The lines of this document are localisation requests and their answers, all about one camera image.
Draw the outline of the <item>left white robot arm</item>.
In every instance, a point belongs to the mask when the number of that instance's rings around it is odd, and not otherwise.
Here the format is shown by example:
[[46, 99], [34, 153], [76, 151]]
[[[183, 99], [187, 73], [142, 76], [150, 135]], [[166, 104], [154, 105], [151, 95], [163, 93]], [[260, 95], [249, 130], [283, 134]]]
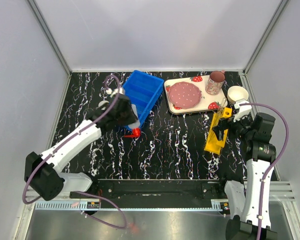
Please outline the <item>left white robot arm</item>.
[[87, 198], [98, 193], [98, 186], [87, 173], [64, 173], [65, 166], [92, 142], [115, 127], [140, 126], [137, 107], [128, 96], [117, 93], [111, 101], [101, 101], [77, 128], [55, 146], [25, 159], [24, 180], [40, 198], [50, 201], [63, 192], [79, 192]]

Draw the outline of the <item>glass test tube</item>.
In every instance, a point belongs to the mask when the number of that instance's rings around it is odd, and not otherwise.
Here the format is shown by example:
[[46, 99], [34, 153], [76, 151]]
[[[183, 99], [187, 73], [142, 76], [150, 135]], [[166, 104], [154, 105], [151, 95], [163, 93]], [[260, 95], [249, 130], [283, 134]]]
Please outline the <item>glass test tube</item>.
[[222, 114], [223, 114], [223, 111], [224, 111], [224, 108], [227, 107], [227, 105], [228, 105], [227, 98], [224, 97], [224, 98], [222, 99], [222, 101], [220, 102], [220, 104], [219, 104], [219, 107], [218, 107], [218, 110], [217, 110], [217, 114], [218, 114], [218, 115], [222, 115]]

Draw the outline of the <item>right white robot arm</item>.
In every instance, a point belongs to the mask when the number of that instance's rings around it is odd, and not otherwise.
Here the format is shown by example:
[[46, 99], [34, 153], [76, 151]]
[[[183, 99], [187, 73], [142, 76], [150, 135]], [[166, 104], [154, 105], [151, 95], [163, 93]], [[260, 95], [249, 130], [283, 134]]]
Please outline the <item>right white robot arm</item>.
[[218, 195], [228, 198], [230, 219], [227, 222], [227, 240], [276, 240], [278, 233], [271, 229], [269, 214], [270, 183], [273, 171], [269, 169], [277, 156], [270, 143], [275, 117], [259, 112], [240, 120], [222, 117], [213, 132], [223, 137], [230, 130], [244, 145], [247, 183], [241, 177], [226, 175], [217, 185]]

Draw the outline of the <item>yellow test tube rack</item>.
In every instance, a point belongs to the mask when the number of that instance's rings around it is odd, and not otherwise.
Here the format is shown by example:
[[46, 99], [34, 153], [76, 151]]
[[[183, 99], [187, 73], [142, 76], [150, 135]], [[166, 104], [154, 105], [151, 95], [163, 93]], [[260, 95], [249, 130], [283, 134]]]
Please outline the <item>yellow test tube rack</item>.
[[230, 118], [232, 116], [232, 109], [225, 107], [222, 115], [218, 115], [217, 113], [213, 114], [212, 122], [209, 128], [207, 140], [204, 146], [204, 150], [210, 152], [212, 154], [220, 155], [221, 150], [225, 147], [226, 139], [228, 135], [229, 129], [226, 129], [226, 136], [223, 141], [218, 141], [215, 133], [213, 132], [213, 127], [217, 127], [219, 125], [219, 120], [221, 118]]

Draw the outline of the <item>white wash bottle red cap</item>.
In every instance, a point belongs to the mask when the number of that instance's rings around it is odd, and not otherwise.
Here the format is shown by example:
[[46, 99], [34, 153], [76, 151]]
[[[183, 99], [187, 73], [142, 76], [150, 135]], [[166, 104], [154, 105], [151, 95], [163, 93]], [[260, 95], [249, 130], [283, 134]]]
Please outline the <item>white wash bottle red cap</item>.
[[128, 127], [131, 129], [131, 134], [125, 135], [125, 138], [139, 138], [141, 135], [141, 129], [140, 129], [140, 120], [138, 117], [138, 112], [137, 112], [137, 107], [135, 104], [131, 105], [132, 110], [134, 115], [136, 116], [136, 121], [130, 125], [128, 125]]

